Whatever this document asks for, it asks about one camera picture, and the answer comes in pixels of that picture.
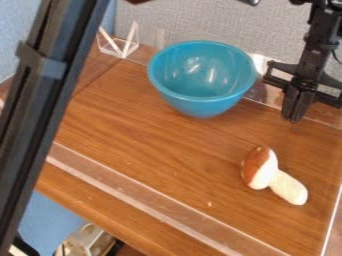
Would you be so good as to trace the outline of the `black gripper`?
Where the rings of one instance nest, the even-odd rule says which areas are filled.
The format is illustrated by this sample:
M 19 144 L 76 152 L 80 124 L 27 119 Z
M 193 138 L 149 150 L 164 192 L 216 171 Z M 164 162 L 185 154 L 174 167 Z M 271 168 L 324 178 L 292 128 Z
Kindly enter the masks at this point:
M 268 61 L 263 81 L 283 91 L 281 115 L 293 123 L 316 102 L 342 108 L 342 81 L 331 77 L 320 65 Z

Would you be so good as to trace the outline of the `dark robot arm link foreground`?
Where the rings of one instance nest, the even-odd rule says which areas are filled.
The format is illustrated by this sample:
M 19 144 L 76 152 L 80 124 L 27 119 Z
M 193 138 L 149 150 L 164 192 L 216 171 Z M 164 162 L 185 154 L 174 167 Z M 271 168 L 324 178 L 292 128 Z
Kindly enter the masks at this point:
M 108 0 L 41 0 L 0 113 L 0 256 L 6 256 Z

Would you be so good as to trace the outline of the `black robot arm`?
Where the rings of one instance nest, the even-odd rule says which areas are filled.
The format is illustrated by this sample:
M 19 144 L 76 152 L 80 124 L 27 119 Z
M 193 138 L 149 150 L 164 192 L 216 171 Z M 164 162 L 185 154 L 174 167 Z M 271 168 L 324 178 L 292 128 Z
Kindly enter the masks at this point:
M 342 108 L 342 81 L 324 71 L 329 57 L 342 65 L 335 54 L 342 42 L 342 0 L 287 1 L 311 5 L 304 48 L 296 64 L 267 62 L 263 81 L 281 89 L 281 116 L 296 123 L 315 102 Z

